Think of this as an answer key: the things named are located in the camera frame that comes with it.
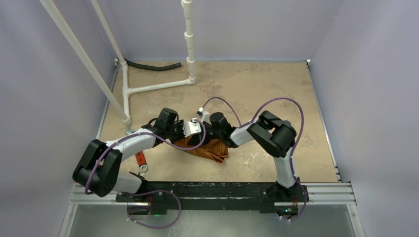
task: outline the table surface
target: table surface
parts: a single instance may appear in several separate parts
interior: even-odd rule
[[[165,62],[142,62],[162,66]],[[337,182],[335,167],[317,106],[310,74],[305,63],[197,62],[194,85],[141,92],[130,95],[131,129],[139,129],[159,115],[164,107],[174,109],[180,119],[196,118],[195,112],[213,96],[226,99],[242,123],[250,120],[265,101],[273,97],[291,97],[304,111],[304,130],[295,151],[295,167],[302,182]],[[166,83],[188,78],[187,64],[166,72],[152,72],[133,67],[128,71],[130,88]],[[122,71],[114,87],[114,96],[123,105]],[[289,101],[276,101],[265,107],[299,131],[298,108]],[[206,106],[210,113],[223,112],[232,125],[233,113],[220,100]],[[112,106],[106,114],[100,140],[115,140],[125,135],[125,125]],[[161,144],[144,151],[149,170],[142,175],[156,181],[239,181],[271,182],[276,180],[273,158],[255,142],[229,149],[224,163],[195,157]],[[135,157],[121,165],[120,172],[139,172]]]

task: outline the purple cable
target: purple cable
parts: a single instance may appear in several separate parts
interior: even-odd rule
[[[211,101],[211,100],[213,100],[213,99],[219,99],[219,100],[222,100],[224,103],[226,103],[228,105],[228,107],[230,107],[231,111],[233,111],[234,116],[236,116],[237,122],[239,123],[239,127],[242,126],[242,123],[240,122],[239,116],[237,115],[236,111],[233,109],[233,106],[231,106],[230,103],[228,103],[225,99],[223,99],[223,98],[221,98],[219,96],[214,96],[214,97],[211,97],[210,99],[208,99],[204,103],[204,105],[202,105],[202,108],[204,108],[208,104],[208,102]]]
[[[169,145],[171,145],[172,147],[174,147],[174,148],[178,148],[178,149],[180,149],[180,150],[183,150],[183,151],[190,151],[190,150],[194,150],[194,149],[196,149],[196,148],[198,148],[198,147],[200,147],[202,144],[203,144],[203,142],[204,142],[204,140],[205,140],[205,136],[207,135],[207,133],[206,133],[206,131],[205,131],[205,126],[204,126],[204,124],[201,122],[201,121],[199,121],[199,120],[196,120],[200,125],[201,125],[201,128],[202,128],[202,131],[203,131],[203,136],[202,136],[202,139],[201,139],[201,141],[199,142],[199,144],[197,144],[196,146],[194,146],[194,147],[190,147],[190,148],[184,148],[184,147],[179,147],[179,146],[177,146],[177,145],[174,145],[174,144],[172,144],[172,143],[170,143],[170,142],[168,142],[168,141],[166,141],[164,138],[162,138],[162,137],[160,137],[160,136],[158,136],[158,135],[156,135],[156,134],[154,134],[154,133],[150,133],[150,132],[141,132],[141,133],[133,133],[133,134],[130,134],[130,135],[128,135],[128,136],[125,136],[125,137],[123,137],[123,138],[121,138],[121,139],[119,139],[117,142],[114,142],[113,144],[111,144],[108,148],[106,148],[106,150],[102,153],[102,155],[100,155],[100,157],[99,157],[99,159],[96,161],[96,164],[94,165],[94,167],[93,167],[93,169],[92,169],[92,171],[91,171],[91,173],[90,173],[90,175],[89,175],[89,178],[87,179],[87,182],[86,182],[86,187],[85,187],[85,189],[84,189],[84,193],[85,194],[87,194],[87,195],[90,195],[90,194],[92,194],[93,192],[89,192],[89,187],[90,187],[90,183],[91,183],[91,180],[92,180],[92,178],[93,178],[93,174],[96,172],[96,170],[97,170],[97,168],[99,167],[99,164],[100,164],[100,162],[105,158],[105,156],[107,155],[107,153],[113,148],[113,147],[115,147],[118,143],[120,143],[120,142],[123,142],[123,141],[125,141],[125,140],[127,140],[127,139],[129,139],[129,138],[133,138],[133,137],[136,137],[136,136],[140,136],[140,135],[151,135],[151,136],[153,136],[153,137],[156,137],[157,139],[159,139],[160,141],[162,141],[162,142],[164,142],[164,143],[166,143],[166,144],[169,144]]]
[[[302,206],[302,208],[301,208],[301,211],[299,211],[298,212],[298,214],[294,217],[294,218],[292,218],[292,219],[289,219],[290,221],[292,220],[292,221],[294,221],[295,219],[297,219],[300,215],[301,215],[301,213],[303,213],[303,211],[304,211],[304,209],[305,209],[305,206],[306,206],[306,204],[307,204],[307,192],[305,191],[305,189],[304,189],[304,187],[302,186],[302,184],[299,182],[299,180],[294,176],[295,175],[295,171],[294,171],[294,166],[293,166],[293,154],[294,154],[294,151],[295,151],[295,148],[297,147],[297,144],[299,143],[299,141],[300,141],[300,138],[301,138],[301,135],[302,135],[302,130],[303,130],[303,128],[304,128],[304,113],[302,112],[302,107],[301,107],[301,105],[296,101],[296,100],[294,100],[294,99],[292,99],[292,98],[288,98],[288,97],[276,97],[276,98],[273,98],[273,99],[270,99],[270,100],[268,100],[268,101],[266,101],[262,106],[260,106],[259,107],[259,109],[256,111],[256,113],[254,114],[254,116],[253,116],[253,118],[251,119],[251,121],[254,121],[255,119],[256,119],[256,117],[257,117],[257,115],[260,113],[260,111],[266,106],[266,105],[268,105],[269,103],[271,103],[271,102],[273,102],[273,101],[276,101],[276,100],[289,100],[289,101],[291,101],[291,102],[293,102],[295,105],[297,105],[297,107],[298,107],[298,109],[300,110],[300,115],[301,115],[301,126],[300,126],[300,131],[299,131],[299,133],[298,133],[298,137],[297,137],[297,140],[295,141],[295,144],[294,144],[294,146],[292,147],[292,150],[291,150],[291,153],[290,153],[290,168],[291,168],[291,173],[293,174],[293,177],[294,177],[294,179],[295,179],[295,181],[298,183],[298,185],[300,186],[300,188],[302,189],[302,191],[303,191],[303,193],[304,193],[304,204],[303,204],[303,206]],[[245,123],[245,124],[243,124],[242,125],[242,127],[243,126],[246,126],[246,125],[248,125],[250,122],[247,122],[247,123]]]
[[[170,227],[170,226],[172,226],[174,223],[176,223],[176,221],[177,221],[177,220],[179,219],[179,217],[180,217],[180,214],[182,213],[182,208],[181,208],[181,206],[180,206],[180,200],[179,200],[179,198],[178,198],[178,197],[176,197],[176,195],[175,195],[175,194],[173,194],[172,192],[169,192],[169,191],[167,191],[167,190],[154,190],[154,191],[147,192],[147,193],[143,193],[143,194],[128,194],[128,193],[125,193],[125,194],[130,195],[131,197],[141,197],[141,196],[145,196],[145,195],[149,195],[149,194],[155,194],[155,193],[158,193],[158,192],[163,192],[163,193],[167,193],[167,194],[172,195],[172,196],[174,197],[174,199],[176,199],[176,201],[177,201],[177,205],[179,205],[179,213],[177,214],[176,218],[175,218],[172,222],[170,222],[169,224],[164,225],[164,226],[150,226],[150,225],[147,225],[147,224],[144,224],[144,223],[141,223],[141,222],[138,222],[138,221],[134,220],[134,219],[131,217],[131,215],[130,215],[130,213],[129,213],[129,211],[128,211],[128,208],[127,208],[127,209],[126,209],[126,214],[128,215],[128,219],[129,219],[130,221],[132,221],[132,222],[134,222],[134,223],[138,224],[138,225],[141,225],[141,226],[144,226],[144,227],[147,227],[147,228],[150,228],[150,229],[164,229],[164,228]]]

